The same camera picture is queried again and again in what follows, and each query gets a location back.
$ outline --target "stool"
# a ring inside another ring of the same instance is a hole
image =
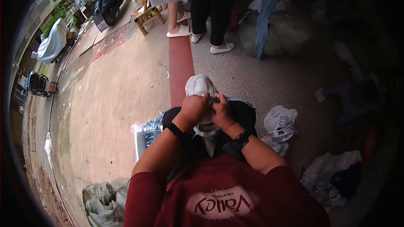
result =
[[[143,8],[143,13],[138,15],[138,11],[140,8]],[[134,22],[139,27],[140,31],[142,31],[143,36],[146,36],[148,34],[145,26],[155,19],[157,19],[162,25],[165,23],[160,14],[160,11],[156,7],[148,8],[148,0],[143,0],[142,6],[136,10],[134,18]]]
[[[145,10],[143,13],[141,13],[139,16],[137,16],[134,19],[134,22],[137,24],[140,31],[142,31],[143,36],[146,36],[148,33],[147,33],[146,29],[145,29],[145,26],[147,24],[149,24],[150,22],[152,22],[153,20],[156,20],[156,19],[162,25],[165,23],[165,21],[162,18],[159,10],[157,10],[156,7],[152,7],[152,8],[149,8],[149,9]]]

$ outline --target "tree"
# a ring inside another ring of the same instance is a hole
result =
[[[44,28],[44,36],[48,37],[50,30],[53,27],[53,24],[58,20],[59,18],[63,18],[65,22],[67,22],[66,18],[66,12],[67,9],[70,5],[74,4],[74,0],[65,0],[65,2],[62,5],[55,4],[53,6],[53,10],[55,15],[49,20],[49,23],[45,26]]]

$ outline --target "motorcycle cover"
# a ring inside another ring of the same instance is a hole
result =
[[[66,34],[68,28],[66,22],[59,18],[53,24],[49,32],[48,38],[44,39],[39,45],[38,52],[32,52],[31,57],[36,58],[38,61],[49,64],[56,58],[56,56],[66,46]]]

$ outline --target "black pants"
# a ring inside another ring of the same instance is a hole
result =
[[[255,131],[255,110],[241,101],[229,101],[230,107],[233,111],[233,117],[244,129],[252,133],[256,137]],[[174,107],[169,109],[163,116],[163,128],[166,128],[168,124],[172,122],[175,116],[180,112],[181,107]],[[175,175],[183,169],[189,162],[198,158],[209,158],[209,153],[206,150],[205,143],[202,137],[196,135],[188,134],[189,143],[184,144],[181,152],[179,153],[177,162],[167,177],[167,183],[169,183]],[[224,153],[222,147],[231,138],[227,136],[224,132],[219,131],[216,138],[216,145],[213,151],[213,157],[219,156]]]
[[[194,34],[206,32],[206,20],[210,13],[210,43],[214,46],[220,46],[230,22],[233,2],[234,0],[192,0],[192,32]]]

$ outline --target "building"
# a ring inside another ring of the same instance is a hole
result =
[[[25,103],[26,92],[24,80],[35,66],[36,59],[31,58],[31,52],[37,51],[41,44],[40,35],[52,17],[53,7],[62,0],[34,0],[22,21],[21,31],[14,46],[13,66],[10,79],[10,126],[13,143],[21,148],[22,141],[22,107]]]

